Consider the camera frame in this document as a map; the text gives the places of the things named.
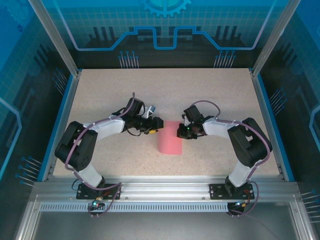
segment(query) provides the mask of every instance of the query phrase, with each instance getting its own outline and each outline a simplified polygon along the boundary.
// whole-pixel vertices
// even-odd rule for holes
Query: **blue frame edge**
[[[291,166],[290,166],[290,163],[289,163],[289,159],[288,159],[288,156],[287,156],[287,153],[286,153],[286,150],[285,150],[285,146],[284,146],[284,143],[282,142],[282,139],[281,139],[281,136],[280,136],[280,132],[279,132],[278,125],[277,125],[277,122],[276,122],[276,118],[274,116],[274,113],[272,112],[272,108],[271,108],[270,101],[269,101],[269,98],[268,98],[268,95],[267,95],[267,91],[266,91],[265,85],[264,85],[264,83],[262,81],[262,77],[261,77],[260,73],[257,75],[257,79],[258,79],[259,85],[261,87],[261,91],[262,91],[263,98],[264,98],[264,101],[265,101],[265,104],[266,104],[266,108],[267,108],[268,114],[269,114],[270,119],[271,119],[272,127],[273,127],[274,132],[275,132],[275,137],[276,137],[278,145],[279,145],[280,153],[282,155],[282,159],[283,159],[284,167],[285,167],[285,170],[286,170],[286,173],[287,173],[287,176],[288,176],[288,180],[290,182],[294,182],[295,181],[295,177],[293,175],[293,172],[292,172],[292,169],[291,169]]]
[[[56,119],[55,119],[55,123],[54,123],[53,129],[52,129],[52,133],[51,133],[51,136],[50,136],[49,143],[48,143],[48,147],[46,148],[46,151],[45,151],[45,154],[44,154],[44,158],[43,158],[43,162],[42,162],[42,165],[41,165],[41,168],[40,168],[40,172],[39,172],[39,175],[38,175],[37,180],[36,180],[37,182],[41,182],[41,179],[43,178],[43,176],[45,174],[46,166],[47,166],[48,161],[49,161],[50,152],[51,152],[52,148],[54,147],[53,146],[54,145],[54,140],[55,140],[55,137],[56,137],[56,134],[57,134],[58,126],[59,126],[60,121],[61,121],[62,113],[63,113],[63,110],[65,108],[65,105],[66,105],[66,102],[67,102],[67,98],[68,98],[68,94],[70,92],[71,83],[73,82],[73,80],[74,80],[74,77],[73,77],[72,74],[70,74],[70,77],[69,77],[69,80],[68,80],[68,83],[66,85],[66,88],[65,88],[65,91],[64,91],[64,95],[63,95],[63,98],[62,98],[62,101],[61,101],[61,105],[60,105],[58,114],[57,114]]]

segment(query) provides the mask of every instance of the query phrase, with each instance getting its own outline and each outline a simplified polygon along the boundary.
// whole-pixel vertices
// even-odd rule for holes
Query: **pink foam block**
[[[182,155],[182,139],[177,137],[179,121],[164,121],[158,135],[158,150],[162,154]]]

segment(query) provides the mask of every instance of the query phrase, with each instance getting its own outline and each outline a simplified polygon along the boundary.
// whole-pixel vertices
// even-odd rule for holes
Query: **speckled tabletop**
[[[183,110],[198,100],[210,100],[221,108],[220,119],[254,118],[267,133],[248,69],[85,69],[76,90],[69,122],[91,123],[125,107],[135,92],[146,105],[154,105],[164,120],[181,121]],[[217,110],[199,103],[204,115]],[[183,140],[182,155],[164,155],[157,149],[157,134],[134,137],[124,132],[96,143],[93,164],[112,176],[228,175],[237,158],[229,139],[205,136]],[[279,174],[275,157],[256,175]],[[54,176],[71,177],[58,160]]]

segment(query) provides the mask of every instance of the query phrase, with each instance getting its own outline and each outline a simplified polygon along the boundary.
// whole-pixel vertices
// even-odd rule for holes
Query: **vent slot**
[[[41,212],[87,212],[88,202],[46,202],[40,207]],[[106,206],[94,212],[103,212]],[[228,212],[227,203],[224,202],[115,202],[110,212],[122,213],[204,213],[204,212]]]

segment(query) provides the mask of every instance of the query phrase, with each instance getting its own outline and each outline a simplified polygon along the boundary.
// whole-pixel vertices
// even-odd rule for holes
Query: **glass panel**
[[[318,194],[320,192],[319,12],[320,2],[301,1],[261,71],[273,115],[300,191],[308,193],[315,189]],[[310,208],[310,211],[315,210],[311,216],[319,215],[317,202],[308,206],[314,207]],[[315,224],[319,232],[319,223]]]
[[[79,68],[253,67],[287,0],[45,0]]]
[[[0,239],[13,239],[70,72],[28,1],[0,1],[0,30]]]

